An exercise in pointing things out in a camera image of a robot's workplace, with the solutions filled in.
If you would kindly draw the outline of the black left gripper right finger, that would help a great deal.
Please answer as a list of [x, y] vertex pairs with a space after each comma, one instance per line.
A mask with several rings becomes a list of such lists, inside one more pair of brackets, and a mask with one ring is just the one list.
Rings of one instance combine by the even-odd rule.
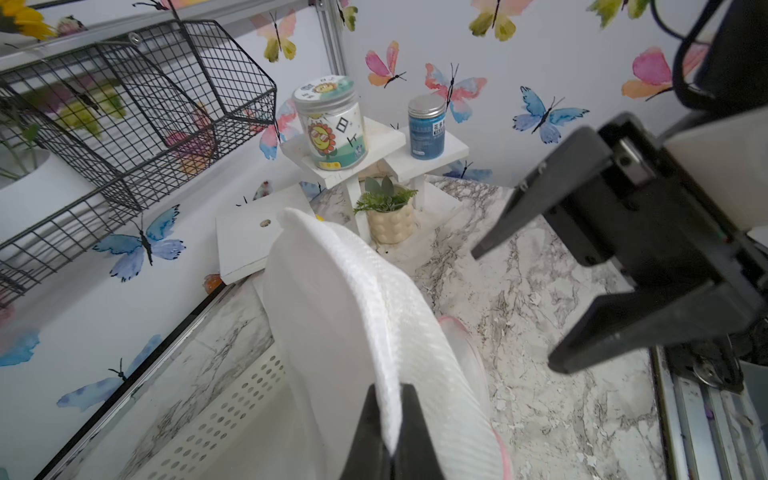
[[444, 479], [416, 388], [401, 385], [402, 423], [392, 455], [392, 478], [397, 480]]

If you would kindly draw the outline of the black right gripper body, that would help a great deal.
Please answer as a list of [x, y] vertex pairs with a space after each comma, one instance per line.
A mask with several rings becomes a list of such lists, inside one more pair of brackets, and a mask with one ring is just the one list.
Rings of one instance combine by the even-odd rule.
[[544, 213], [583, 266], [617, 262], [636, 287], [701, 283], [767, 309], [767, 258], [631, 114], [572, 132], [543, 161]]

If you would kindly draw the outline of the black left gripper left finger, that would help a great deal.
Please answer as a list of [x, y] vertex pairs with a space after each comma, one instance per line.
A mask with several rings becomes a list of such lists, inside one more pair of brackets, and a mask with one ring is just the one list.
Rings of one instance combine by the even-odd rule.
[[391, 456], [382, 437], [381, 413], [371, 384], [340, 480], [391, 478]]

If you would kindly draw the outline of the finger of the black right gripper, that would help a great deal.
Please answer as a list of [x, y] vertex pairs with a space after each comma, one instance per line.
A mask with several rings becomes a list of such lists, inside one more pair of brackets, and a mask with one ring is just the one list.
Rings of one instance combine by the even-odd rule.
[[558, 144], [513, 190], [496, 224], [471, 250], [478, 260], [607, 168], [612, 149], [582, 127]]
[[601, 295], [548, 357], [573, 374], [638, 349], [711, 340], [762, 316], [762, 294], [710, 279]]

